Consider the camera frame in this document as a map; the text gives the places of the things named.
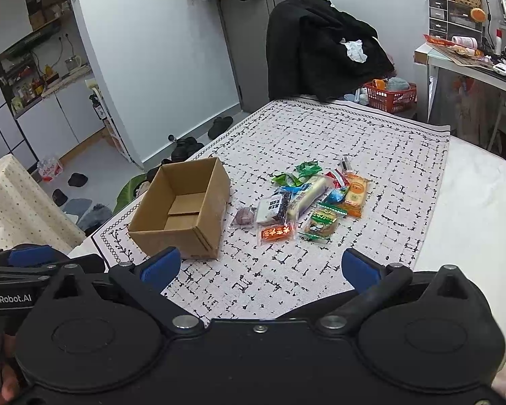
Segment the person's left hand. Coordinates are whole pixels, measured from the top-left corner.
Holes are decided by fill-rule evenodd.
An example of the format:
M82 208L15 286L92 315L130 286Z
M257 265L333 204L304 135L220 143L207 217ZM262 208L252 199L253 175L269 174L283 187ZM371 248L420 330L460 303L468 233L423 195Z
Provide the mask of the person's left hand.
M13 359L16 338L13 335L4 334L1 350L1 379L0 405L10 404L20 393L20 383L17 375L10 365Z

